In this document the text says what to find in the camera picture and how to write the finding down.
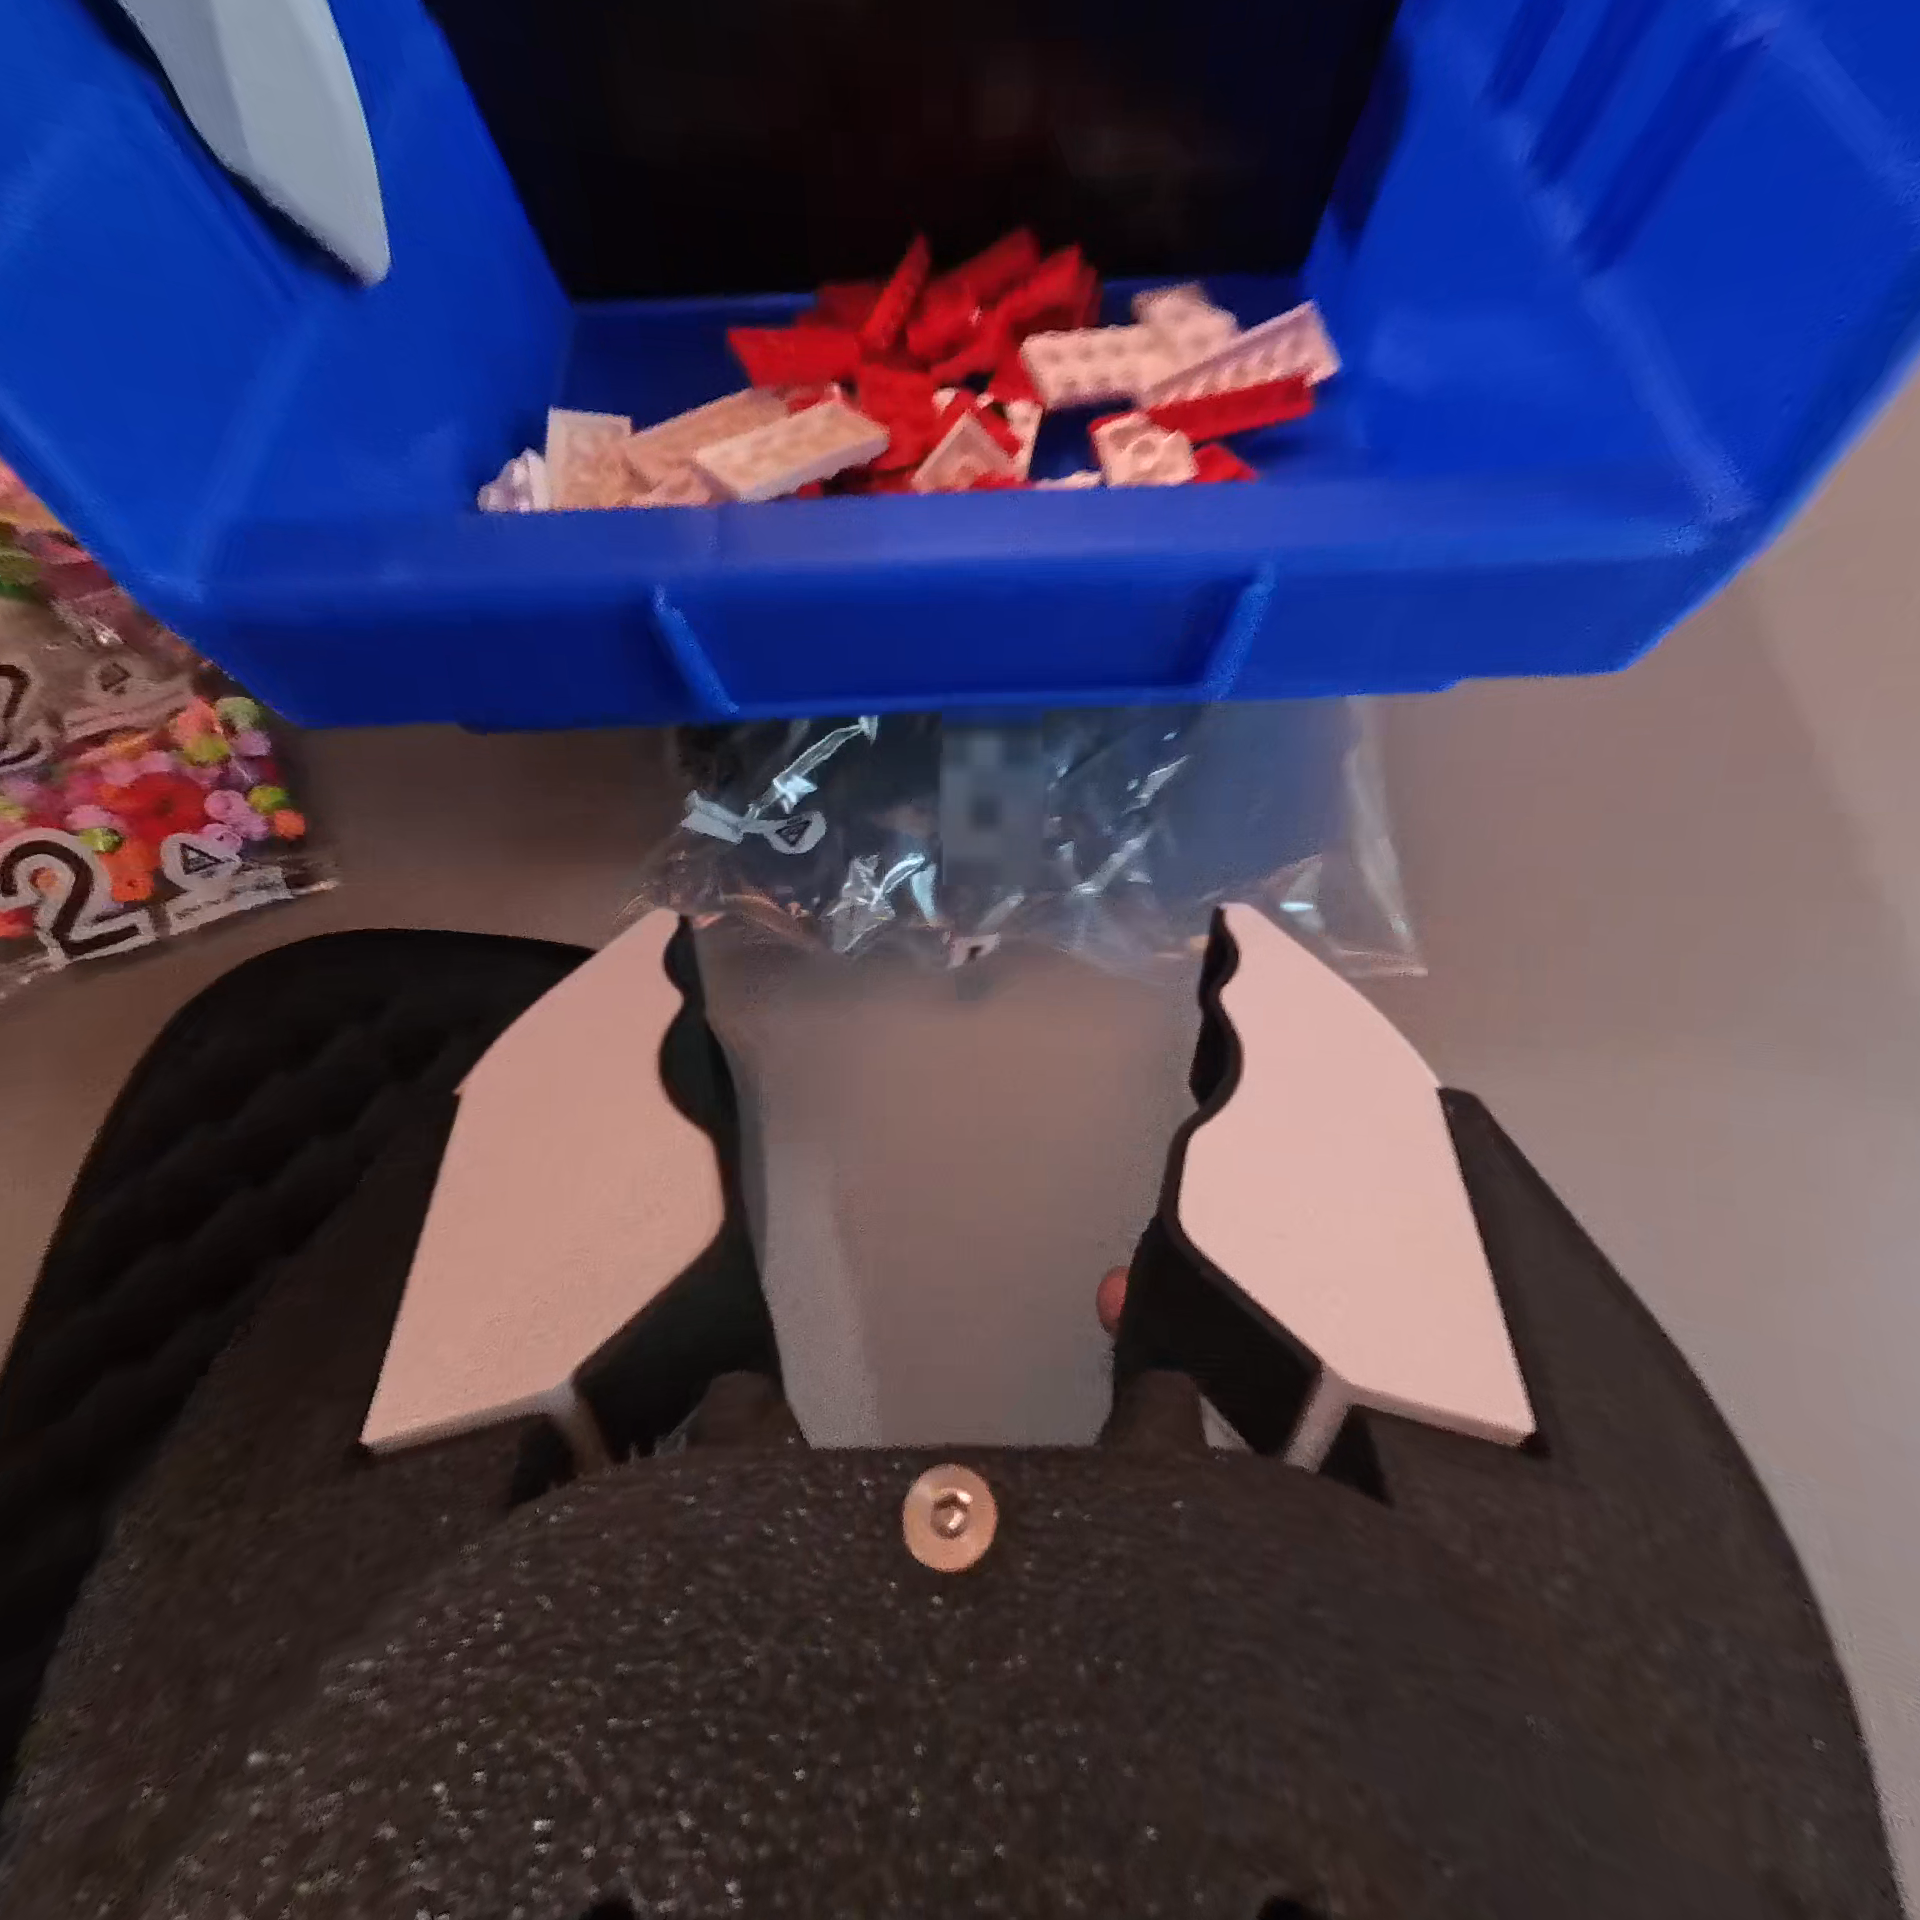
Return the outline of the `clear bag of colourful pieces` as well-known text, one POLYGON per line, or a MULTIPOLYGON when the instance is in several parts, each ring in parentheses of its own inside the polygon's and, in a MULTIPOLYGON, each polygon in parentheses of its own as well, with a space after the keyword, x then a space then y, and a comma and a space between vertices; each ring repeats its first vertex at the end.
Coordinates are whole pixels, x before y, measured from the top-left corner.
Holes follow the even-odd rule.
POLYGON ((291 731, 2 467, 2 996, 338 888, 291 731))

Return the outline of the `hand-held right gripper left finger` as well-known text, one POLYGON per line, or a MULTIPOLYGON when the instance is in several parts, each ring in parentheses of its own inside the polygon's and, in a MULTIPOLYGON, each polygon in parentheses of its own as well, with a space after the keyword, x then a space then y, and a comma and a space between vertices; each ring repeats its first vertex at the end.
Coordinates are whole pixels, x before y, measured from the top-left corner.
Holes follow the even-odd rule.
POLYGON ((455 1095, 361 1428, 377 1456, 545 1423, 577 1468, 646 1456, 715 1380, 780 1380, 741 1108, 690 923, 628 923, 455 1095))

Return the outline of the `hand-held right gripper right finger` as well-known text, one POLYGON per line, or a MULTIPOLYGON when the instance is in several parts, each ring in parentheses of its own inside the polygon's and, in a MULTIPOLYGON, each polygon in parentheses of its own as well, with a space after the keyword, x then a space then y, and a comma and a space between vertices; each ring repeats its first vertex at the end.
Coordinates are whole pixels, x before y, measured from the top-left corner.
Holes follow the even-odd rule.
POLYGON ((1358 1471, 1373 1418, 1533 1448, 1435 1070, 1246 903, 1212 912, 1197 998, 1192 1109, 1130 1259, 1117 1387, 1186 1380, 1204 1428, 1303 1471, 1358 1471))

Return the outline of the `black mesh wrist pad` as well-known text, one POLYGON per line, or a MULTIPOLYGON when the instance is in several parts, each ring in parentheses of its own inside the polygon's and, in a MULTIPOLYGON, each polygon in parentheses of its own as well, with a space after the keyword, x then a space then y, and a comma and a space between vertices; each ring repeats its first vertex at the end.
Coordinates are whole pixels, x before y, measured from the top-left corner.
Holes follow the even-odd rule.
POLYGON ((325 932, 159 1031, 62 1205, 2 1375, 4 1778, 128 1483, 280 1268, 590 949, 325 932))

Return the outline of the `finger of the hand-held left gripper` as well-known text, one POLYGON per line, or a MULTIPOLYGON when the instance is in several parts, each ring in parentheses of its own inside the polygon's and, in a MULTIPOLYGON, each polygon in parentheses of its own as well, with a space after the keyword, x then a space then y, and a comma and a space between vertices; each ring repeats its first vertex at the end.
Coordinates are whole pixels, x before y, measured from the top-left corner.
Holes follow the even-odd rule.
POLYGON ((373 131, 326 1, 123 1, 229 173, 361 285, 393 269, 373 131))

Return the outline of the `blue plastic bin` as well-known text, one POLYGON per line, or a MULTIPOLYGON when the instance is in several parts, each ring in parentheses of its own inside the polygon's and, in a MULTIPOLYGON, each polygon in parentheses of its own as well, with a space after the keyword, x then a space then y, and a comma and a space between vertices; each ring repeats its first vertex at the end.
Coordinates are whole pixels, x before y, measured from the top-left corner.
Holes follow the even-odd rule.
POLYGON ((393 265, 128 4, 4 4, 4 462, 301 724, 1430 692, 1620 668, 1917 360, 1917 4, 330 4, 393 265), (1028 228, 1341 372, 1183 490, 486 513, 551 408, 1028 228))

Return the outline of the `pile of red white bricks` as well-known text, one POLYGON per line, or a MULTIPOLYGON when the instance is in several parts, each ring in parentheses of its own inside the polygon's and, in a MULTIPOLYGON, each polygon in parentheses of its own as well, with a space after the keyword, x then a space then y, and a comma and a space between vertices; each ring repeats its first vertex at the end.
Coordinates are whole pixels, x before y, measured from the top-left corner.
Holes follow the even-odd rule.
POLYGON ((552 408, 479 511, 1239 484, 1240 442, 1309 419, 1343 372, 1313 300, 1245 323, 1175 282, 1107 319, 1087 251, 1028 228, 944 271, 918 238, 890 276, 830 282, 726 345, 742 384, 656 422, 552 408))

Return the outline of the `clear bag of red pieces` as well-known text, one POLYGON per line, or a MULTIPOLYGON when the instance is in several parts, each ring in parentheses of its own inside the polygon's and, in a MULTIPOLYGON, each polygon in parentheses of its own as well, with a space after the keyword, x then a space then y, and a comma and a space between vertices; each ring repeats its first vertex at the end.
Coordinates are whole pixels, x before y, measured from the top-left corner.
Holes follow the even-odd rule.
POLYGON ((667 754, 679 811, 624 923, 1147 978, 1239 902, 1348 978, 1424 970, 1358 699, 685 726, 667 754))

